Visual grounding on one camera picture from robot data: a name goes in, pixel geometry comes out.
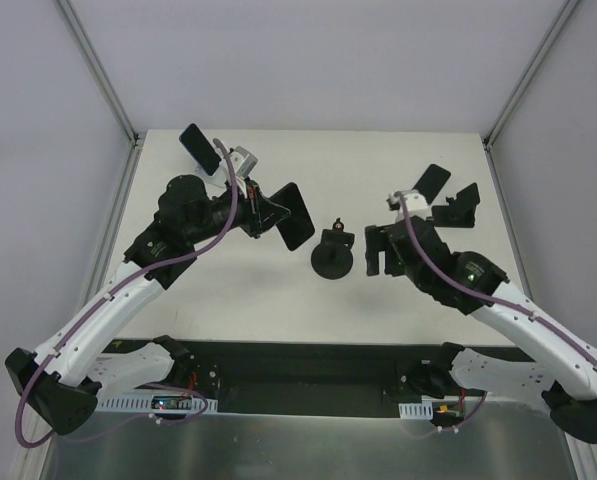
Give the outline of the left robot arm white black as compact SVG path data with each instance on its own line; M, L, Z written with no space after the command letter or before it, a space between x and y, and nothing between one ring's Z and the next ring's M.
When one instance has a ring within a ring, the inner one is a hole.
M25 407L31 407L52 434L67 435L94 412L116 380L113 373L92 373L98 355L148 303L166 291L197 259L202 243L216 246L233 228L258 238L297 215L300 191L289 183L266 197L259 185L231 181L219 197L208 196L194 175L172 179L158 199L151 224L126 250L107 286L62 331L34 351L14 349L5 367L20 396L15 415L18 442L32 447L22 433Z

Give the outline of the black phone blue edge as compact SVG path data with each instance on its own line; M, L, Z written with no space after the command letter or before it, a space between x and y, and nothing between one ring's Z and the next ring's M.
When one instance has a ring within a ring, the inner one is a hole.
M189 155L213 176L219 169L221 158L214 146L195 124L189 124L179 135L179 142Z

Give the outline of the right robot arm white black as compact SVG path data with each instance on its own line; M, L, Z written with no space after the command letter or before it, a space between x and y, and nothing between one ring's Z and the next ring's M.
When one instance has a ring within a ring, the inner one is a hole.
M441 305L494 329L526 361L486 356L445 342L439 355L409 381L441 398L457 388L500 395L546 413L568 435L597 444L597 349L529 299L507 274L476 252L451 252L420 218L368 226L367 273L405 276Z

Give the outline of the white folding phone stand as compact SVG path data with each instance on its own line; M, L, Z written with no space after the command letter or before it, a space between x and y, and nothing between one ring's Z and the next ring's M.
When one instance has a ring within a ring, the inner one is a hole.
M207 177L208 176L208 173L205 171L205 169L199 163L197 163L194 166L192 173L194 175L197 175L197 176L200 176L200 177Z

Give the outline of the black round base phone holder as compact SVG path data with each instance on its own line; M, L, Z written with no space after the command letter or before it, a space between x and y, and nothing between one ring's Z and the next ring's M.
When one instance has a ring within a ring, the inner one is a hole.
M330 229L324 229L320 242L311 253L310 262L314 272L327 280L339 280L348 275L353 267L352 248L355 234L345 230L338 217Z

